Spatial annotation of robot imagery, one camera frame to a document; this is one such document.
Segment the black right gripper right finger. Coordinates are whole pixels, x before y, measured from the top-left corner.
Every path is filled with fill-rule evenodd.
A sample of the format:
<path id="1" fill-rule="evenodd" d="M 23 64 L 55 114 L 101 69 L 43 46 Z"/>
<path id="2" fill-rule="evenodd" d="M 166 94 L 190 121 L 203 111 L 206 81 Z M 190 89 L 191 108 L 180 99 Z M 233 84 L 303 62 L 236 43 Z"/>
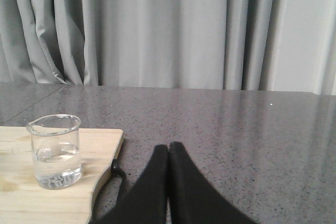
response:
<path id="1" fill-rule="evenodd" d="M 207 181 L 181 142 L 170 144 L 169 162 L 173 223 L 255 223 Z"/>

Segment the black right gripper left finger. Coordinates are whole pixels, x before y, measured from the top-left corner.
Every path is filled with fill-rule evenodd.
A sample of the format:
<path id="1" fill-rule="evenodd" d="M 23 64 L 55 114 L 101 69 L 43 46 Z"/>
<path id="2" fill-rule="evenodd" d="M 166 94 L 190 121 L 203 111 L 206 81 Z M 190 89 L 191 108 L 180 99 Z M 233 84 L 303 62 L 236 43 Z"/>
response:
<path id="1" fill-rule="evenodd" d="M 91 223 L 165 223 L 169 151 L 157 145 L 139 179 L 107 214 Z"/>

